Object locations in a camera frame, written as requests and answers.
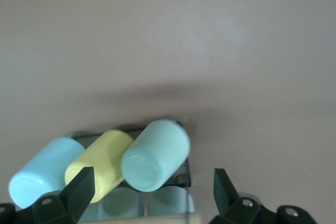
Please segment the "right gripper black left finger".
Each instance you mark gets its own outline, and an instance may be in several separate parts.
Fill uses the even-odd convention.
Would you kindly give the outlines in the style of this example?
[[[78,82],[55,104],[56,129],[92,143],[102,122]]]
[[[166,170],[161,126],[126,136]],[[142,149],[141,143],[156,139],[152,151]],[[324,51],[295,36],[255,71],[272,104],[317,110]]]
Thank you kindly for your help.
[[[95,194],[93,167],[83,168],[58,194],[43,196],[23,210],[1,204],[1,223],[77,223]]]

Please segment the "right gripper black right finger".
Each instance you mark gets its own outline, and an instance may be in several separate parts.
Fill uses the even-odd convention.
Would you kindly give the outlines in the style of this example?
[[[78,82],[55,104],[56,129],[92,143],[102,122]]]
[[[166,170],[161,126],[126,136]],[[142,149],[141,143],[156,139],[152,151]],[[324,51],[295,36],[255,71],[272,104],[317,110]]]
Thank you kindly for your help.
[[[214,169],[213,195],[219,215],[210,223],[315,223],[304,209],[282,205],[276,212],[248,196],[240,196],[222,168]]]

